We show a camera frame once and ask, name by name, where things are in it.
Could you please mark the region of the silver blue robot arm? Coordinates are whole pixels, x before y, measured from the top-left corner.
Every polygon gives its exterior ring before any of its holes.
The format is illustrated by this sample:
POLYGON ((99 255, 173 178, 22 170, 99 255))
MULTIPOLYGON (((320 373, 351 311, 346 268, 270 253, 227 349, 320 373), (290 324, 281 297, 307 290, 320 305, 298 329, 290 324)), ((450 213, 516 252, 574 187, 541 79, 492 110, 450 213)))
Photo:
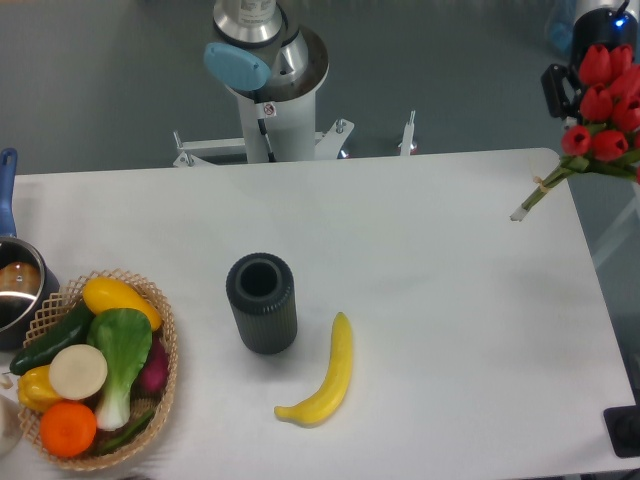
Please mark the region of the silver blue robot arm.
MULTIPOLYGON (((217 1, 213 38, 204 51, 209 73, 250 102, 287 102, 312 96, 324 82, 326 46, 300 24, 296 1, 217 1)), ((578 70, 593 44, 634 47, 639 35, 636 1, 557 1, 545 36, 569 60, 541 77, 549 113, 565 119, 578 114, 578 98, 568 98, 562 83, 581 95, 578 70)))

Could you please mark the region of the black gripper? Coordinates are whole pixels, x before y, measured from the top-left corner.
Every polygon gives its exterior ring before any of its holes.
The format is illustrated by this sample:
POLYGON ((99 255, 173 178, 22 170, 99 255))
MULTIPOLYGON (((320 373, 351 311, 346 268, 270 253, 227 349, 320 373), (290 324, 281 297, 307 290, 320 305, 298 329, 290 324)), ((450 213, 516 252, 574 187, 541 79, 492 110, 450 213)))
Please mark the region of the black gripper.
POLYGON ((576 118, 582 83, 576 68, 591 45, 608 50, 630 45, 635 56, 639 34, 638 6, 576 6, 572 29, 570 64, 551 64, 540 78, 547 109, 552 118, 576 118))

